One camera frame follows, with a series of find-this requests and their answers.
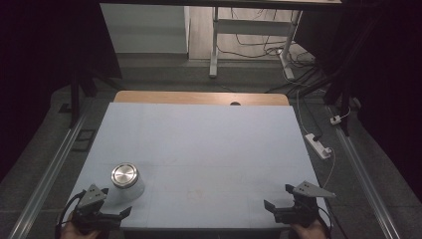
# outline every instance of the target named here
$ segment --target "round metal lid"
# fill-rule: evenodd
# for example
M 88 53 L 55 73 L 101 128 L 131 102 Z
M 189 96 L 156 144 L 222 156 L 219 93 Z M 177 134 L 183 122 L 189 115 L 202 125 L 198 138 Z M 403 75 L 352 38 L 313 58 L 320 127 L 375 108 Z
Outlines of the round metal lid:
M 119 164 L 111 173 L 111 181 L 118 188 L 132 187 L 139 175 L 136 167 L 128 162 Z

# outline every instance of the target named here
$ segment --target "white wall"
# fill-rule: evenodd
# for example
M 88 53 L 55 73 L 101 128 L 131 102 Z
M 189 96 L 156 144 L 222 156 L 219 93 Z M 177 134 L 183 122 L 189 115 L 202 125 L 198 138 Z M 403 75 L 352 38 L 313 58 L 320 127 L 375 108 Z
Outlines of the white wall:
M 188 9 L 183 6 L 101 4 L 117 53 L 187 53 Z

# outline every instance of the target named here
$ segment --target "white tabletop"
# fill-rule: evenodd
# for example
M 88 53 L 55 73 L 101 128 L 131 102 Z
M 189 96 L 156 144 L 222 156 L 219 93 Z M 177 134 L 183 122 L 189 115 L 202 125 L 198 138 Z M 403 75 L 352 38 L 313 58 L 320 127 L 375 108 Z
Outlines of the white tabletop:
M 110 180 L 121 162 L 145 182 L 134 201 Z M 123 229 L 280 228 L 264 199 L 291 207 L 285 184 L 304 180 L 317 185 L 292 107 L 111 103 L 71 196 L 109 188 L 103 213 L 132 206 Z

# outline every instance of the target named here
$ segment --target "wooden floor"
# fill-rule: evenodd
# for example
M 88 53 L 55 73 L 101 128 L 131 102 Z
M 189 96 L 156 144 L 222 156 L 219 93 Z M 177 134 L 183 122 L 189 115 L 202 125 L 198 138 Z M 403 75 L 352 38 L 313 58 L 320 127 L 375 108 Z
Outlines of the wooden floor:
M 290 10 L 271 9 L 233 9 L 234 19 L 256 20 L 256 21 L 280 21 L 288 22 L 291 19 Z M 232 19 L 230 8 L 219 8 L 220 19 Z M 212 8 L 211 7 L 190 7 L 190 35 L 189 35 L 189 59 L 209 60 L 212 47 Z M 234 34 L 219 34 L 217 45 L 224 52 L 234 52 L 246 56 L 261 56 L 265 54 L 264 43 L 268 36 L 238 35 L 239 41 L 243 44 L 263 44 L 258 46 L 241 45 Z M 286 37 L 271 36 L 265 46 L 266 49 L 283 46 Z M 292 45 L 292 55 L 305 52 L 299 45 Z M 280 61 L 277 56 L 265 56 L 260 58 L 246 58 L 228 53 L 218 53 L 218 59 L 225 60 L 274 60 Z

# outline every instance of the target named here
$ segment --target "white power strip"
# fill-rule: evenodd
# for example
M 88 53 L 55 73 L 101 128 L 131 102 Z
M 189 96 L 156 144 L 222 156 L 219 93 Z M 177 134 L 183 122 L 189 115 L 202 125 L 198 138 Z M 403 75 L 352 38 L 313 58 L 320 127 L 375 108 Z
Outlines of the white power strip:
M 327 159 L 331 157 L 331 149 L 329 149 L 329 147 L 323 147 L 319 140 L 314 141 L 314 137 L 315 136 L 313 133 L 305 135 L 305 138 L 307 139 L 308 143 L 313 147 L 318 156 L 321 159 Z

